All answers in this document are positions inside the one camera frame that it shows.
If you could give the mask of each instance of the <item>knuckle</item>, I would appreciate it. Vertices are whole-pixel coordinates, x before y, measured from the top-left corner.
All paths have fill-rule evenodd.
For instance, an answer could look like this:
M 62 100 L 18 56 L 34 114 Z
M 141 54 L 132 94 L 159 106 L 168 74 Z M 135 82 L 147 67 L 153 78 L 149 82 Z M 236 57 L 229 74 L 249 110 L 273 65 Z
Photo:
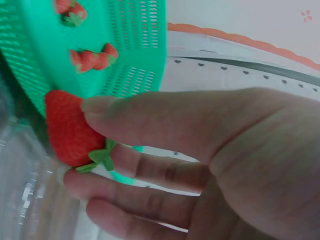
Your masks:
M 134 178 L 141 178 L 144 177 L 146 174 L 146 166 L 148 166 L 147 161 L 143 155 L 141 155 L 138 164 L 136 166 L 135 170 L 135 176 Z
M 172 183 L 175 181 L 177 177 L 177 164 L 172 163 L 169 166 L 167 166 L 164 170 L 164 180 L 166 182 Z
M 111 198 L 111 203 L 117 205 L 121 202 L 121 199 L 124 196 L 126 186 L 120 185 L 116 182 L 113 183 L 113 196 Z
M 156 220 L 160 219 L 160 214 L 163 210 L 164 201 L 165 199 L 162 196 L 157 195 L 155 193 L 150 194 L 147 198 L 146 207 L 151 212 L 152 217 Z

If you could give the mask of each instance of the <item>plastic strawberry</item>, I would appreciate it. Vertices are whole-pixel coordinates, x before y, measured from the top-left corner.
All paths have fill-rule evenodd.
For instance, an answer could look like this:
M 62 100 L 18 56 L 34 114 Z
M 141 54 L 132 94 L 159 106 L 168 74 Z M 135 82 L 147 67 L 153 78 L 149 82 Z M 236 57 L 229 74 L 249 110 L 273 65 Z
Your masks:
M 88 13 L 85 8 L 78 2 L 65 13 L 62 23 L 68 27 L 79 27 L 87 18 Z
M 109 56 L 109 66 L 114 64 L 117 61 L 117 59 L 119 58 L 119 53 L 118 53 L 117 49 L 111 43 L 107 43 L 104 46 L 103 52 L 108 54 L 108 56 Z
M 71 62 L 74 65 L 77 72 L 82 70 L 82 61 L 79 54 L 75 50 L 70 50 Z
M 76 0 L 55 0 L 55 8 L 58 14 L 64 14 L 71 6 L 74 6 Z
M 57 158 L 80 173 L 102 164 L 114 169 L 110 152 L 116 145 L 94 131 L 81 111 L 82 99 L 62 90 L 45 96 L 48 136 Z
M 85 73 L 94 68 L 98 62 L 98 55 L 93 51 L 84 50 L 79 53 L 81 59 L 81 68 L 78 70 L 79 73 Z
M 99 52 L 97 53 L 97 62 L 93 66 L 95 70 L 104 70 L 109 65 L 109 56 L 105 52 Z

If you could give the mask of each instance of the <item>hand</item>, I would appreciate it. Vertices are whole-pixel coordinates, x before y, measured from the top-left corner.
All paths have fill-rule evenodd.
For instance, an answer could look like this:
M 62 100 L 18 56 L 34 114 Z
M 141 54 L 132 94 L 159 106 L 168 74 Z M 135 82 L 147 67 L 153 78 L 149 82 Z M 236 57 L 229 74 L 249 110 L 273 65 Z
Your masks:
M 177 195 L 69 171 L 94 223 L 126 240 L 319 240 L 320 104 L 266 89 L 95 97 L 97 132 L 132 146 L 182 152 L 189 163 L 118 145 L 115 169 L 201 193 Z M 171 224 L 188 233 L 158 223 Z

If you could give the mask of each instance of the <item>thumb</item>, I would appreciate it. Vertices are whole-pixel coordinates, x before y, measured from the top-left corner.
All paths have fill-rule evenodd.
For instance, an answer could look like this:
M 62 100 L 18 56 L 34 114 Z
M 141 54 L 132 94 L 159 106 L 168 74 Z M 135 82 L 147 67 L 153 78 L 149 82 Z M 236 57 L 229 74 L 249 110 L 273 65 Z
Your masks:
M 82 110 L 94 130 L 117 142 L 178 151 L 208 164 L 228 142 L 291 98 L 266 89 L 153 92 L 89 98 Z

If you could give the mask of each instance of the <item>pink flower pattern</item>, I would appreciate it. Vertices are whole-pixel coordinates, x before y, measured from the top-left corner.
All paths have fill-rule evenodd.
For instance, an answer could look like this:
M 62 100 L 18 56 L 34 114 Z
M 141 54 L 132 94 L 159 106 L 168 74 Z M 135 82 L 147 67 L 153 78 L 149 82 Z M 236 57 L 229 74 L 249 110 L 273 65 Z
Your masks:
M 313 18 L 310 15 L 310 10 L 307 10 L 305 13 L 301 12 L 301 15 L 304 16 L 303 22 L 307 22 L 308 20 L 311 21 Z

